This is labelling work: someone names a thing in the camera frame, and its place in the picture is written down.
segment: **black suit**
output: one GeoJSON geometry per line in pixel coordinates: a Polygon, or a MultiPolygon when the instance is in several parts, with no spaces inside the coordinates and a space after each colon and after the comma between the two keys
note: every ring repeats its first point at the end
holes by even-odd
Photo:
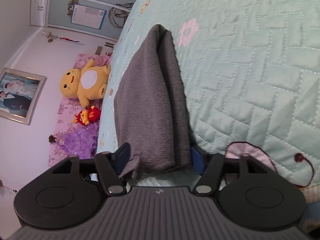
{"type": "Polygon", "coordinates": [[[18,96],[18,95],[13,95],[14,98],[4,98],[3,99],[3,105],[10,110],[20,110],[20,107],[22,110],[28,111],[31,100],[24,97],[24,96],[18,96]]]}

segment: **red stuffed toy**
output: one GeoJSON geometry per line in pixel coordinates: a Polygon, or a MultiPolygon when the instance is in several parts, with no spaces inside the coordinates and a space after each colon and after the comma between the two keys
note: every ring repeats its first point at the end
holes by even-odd
{"type": "Polygon", "coordinates": [[[72,122],[79,122],[82,125],[88,125],[89,123],[99,121],[100,115],[101,110],[95,106],[91,106],[88,110],[82,110],[79,115],[75,115],[76,119],[72,120],[72,122]]]}

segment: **gray folded cloth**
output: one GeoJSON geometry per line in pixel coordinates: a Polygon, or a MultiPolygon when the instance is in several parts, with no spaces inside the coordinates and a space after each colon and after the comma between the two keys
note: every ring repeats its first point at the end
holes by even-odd
{"type": "Polygon", "coordinates": [[[114,100],[118,144],[131,146],[120,177],[139,179],[191,164],[183,91],[171,32],[155,25],[133,56],[114,100]]]}

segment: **ribbed gray plastic cover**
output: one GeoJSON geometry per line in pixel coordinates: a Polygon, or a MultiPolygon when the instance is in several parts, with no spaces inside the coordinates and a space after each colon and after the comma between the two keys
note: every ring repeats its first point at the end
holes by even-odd
{"type": "Polygon", "coordinates": [[[258,232],[223,216],[214,201],[186,187],[132,187],[110,197],[101,210],[79,226],[57,231],[23,227],[9,240],[303,240],[297,228],[258,232]]]}

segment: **framed wedding photo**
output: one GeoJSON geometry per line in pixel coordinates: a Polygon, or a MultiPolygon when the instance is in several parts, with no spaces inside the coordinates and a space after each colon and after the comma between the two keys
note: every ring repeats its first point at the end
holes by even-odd
{"type": "Polygon", "coordinates": [[[0,74],[0,116],[29,125],[45,79],[4,68],[0,74]]]}

